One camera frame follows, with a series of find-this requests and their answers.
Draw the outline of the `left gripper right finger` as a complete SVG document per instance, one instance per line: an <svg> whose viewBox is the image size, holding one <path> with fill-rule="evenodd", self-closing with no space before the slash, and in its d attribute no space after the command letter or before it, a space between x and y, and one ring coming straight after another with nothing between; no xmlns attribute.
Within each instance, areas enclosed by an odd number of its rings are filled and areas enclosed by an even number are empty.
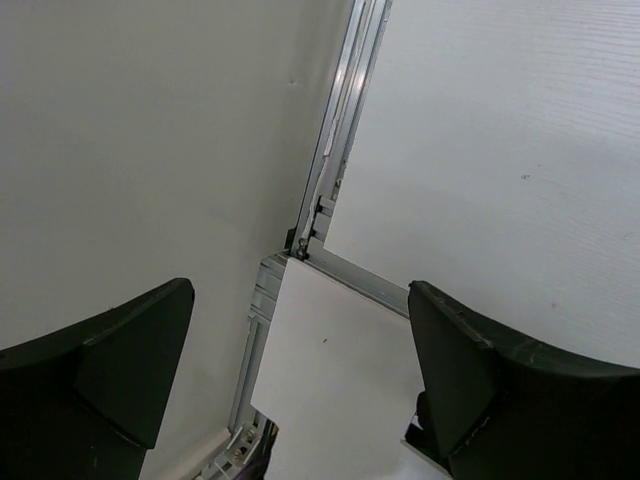
<svg viewBox="0 0 640 480"><path fill-rule="evenodd" d="M410 285L424 383L407 442L453 479L635 479L639 372Z"/></svg>

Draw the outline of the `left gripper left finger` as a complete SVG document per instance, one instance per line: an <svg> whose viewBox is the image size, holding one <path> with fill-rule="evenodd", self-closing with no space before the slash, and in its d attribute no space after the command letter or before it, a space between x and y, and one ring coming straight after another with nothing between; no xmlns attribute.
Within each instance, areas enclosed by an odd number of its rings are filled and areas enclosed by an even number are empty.
<svg viewBox="0 0 640 480"><path fill-rule="evenodd" d="M194 307L172 279L1 352L4 479L136 479L154 449Z"/></svg>

